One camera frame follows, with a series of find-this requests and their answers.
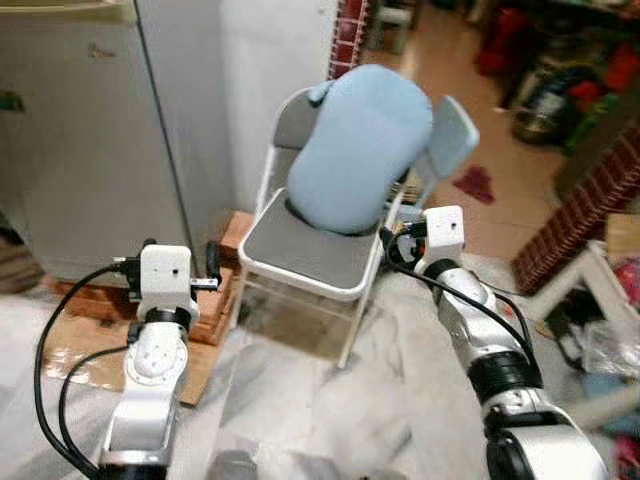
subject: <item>white wall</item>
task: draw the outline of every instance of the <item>white wall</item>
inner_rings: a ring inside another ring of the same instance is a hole
[[[327,75],[337,0],[221,0],[236,207],[253,211],[283,100]]]

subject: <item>gray chair seat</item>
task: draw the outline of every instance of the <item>gray chair seat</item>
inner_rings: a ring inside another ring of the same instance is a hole
[[[276,267],[336,289],[354,290],[357,297],[375,240],[375,231],[345,236],[316,230],[289,210],[283,189],[245,238],[241,257],[253,263],[252,270],[254,262],[264,264],[267,271],[262,275],[269,276],[268,269]]]

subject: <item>red brick wall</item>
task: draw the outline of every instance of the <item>red brick wall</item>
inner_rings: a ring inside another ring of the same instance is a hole
[[[640,194],[640,117],[632,119],[600,164],[513,260],[523,293],[535,293],[602,230],[607,213]]]
[[[340,78],[360,64],[369,0],[340,0],[333,30],[329,78]]]

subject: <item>blue pillow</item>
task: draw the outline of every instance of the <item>blue pillow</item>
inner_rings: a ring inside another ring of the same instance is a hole
[[[291,167],[291,205],[321,230],[370,229],[390,187],[425,153],[431,125],[431,102],[413,82],[379,65],[346,73]]]

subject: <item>refrigerator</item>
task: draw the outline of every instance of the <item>refrigerator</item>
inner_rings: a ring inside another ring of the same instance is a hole
[[[233,207],[217,2],[0,0],[0,211],[75,280]]]

